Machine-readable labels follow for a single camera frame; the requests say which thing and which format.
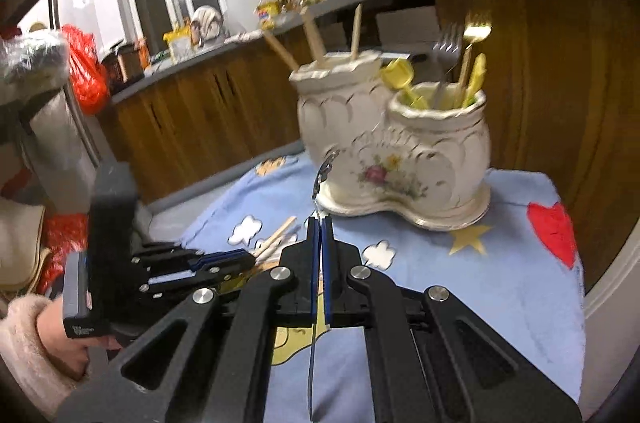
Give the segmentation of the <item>pink fuzzy sleeve forearm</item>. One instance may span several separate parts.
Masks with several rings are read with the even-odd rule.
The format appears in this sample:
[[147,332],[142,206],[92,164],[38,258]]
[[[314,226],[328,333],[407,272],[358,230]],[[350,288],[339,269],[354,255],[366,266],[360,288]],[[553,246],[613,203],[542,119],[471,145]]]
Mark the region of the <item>pink fuzzy sleeve forearm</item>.
[[36,420],[51,422],[58,407],[78,382],[58,370],[47,355],[37,331],[37,318],[53,302],[29,294],[9,304],[1,320],[1,361],[9,373],[9,389]]

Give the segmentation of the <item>left hand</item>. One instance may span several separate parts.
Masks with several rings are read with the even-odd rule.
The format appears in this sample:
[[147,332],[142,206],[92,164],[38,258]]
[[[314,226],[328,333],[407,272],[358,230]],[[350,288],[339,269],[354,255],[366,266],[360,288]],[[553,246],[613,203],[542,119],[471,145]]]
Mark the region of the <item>left hand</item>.
[[42,348],[58,371],[74,381],[80,381],[89,365],[89,348],[120,351],[114,336],[70,339],[63,325],[63,299],[58,296],[36,319],[36,330]]

